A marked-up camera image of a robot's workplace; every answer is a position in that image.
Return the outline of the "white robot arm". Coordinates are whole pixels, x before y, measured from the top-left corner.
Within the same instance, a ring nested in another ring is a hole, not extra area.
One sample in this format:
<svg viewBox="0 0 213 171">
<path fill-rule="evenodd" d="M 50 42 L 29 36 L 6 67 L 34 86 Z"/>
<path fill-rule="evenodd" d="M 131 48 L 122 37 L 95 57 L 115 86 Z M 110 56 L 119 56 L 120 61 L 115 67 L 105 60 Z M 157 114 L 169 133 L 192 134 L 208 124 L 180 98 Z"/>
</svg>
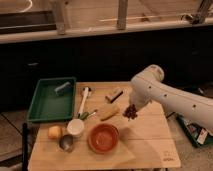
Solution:
<svg viewBox="0 0 213 171">
<path fill-rule="evenodd" d="M 163 84 L 164 76 L 163 69 L 154 64 L 136 74 L 131 79 L 130 103 L 139 111 L 154 100 L 213 133 L 213 99 Z"/>
</svg>

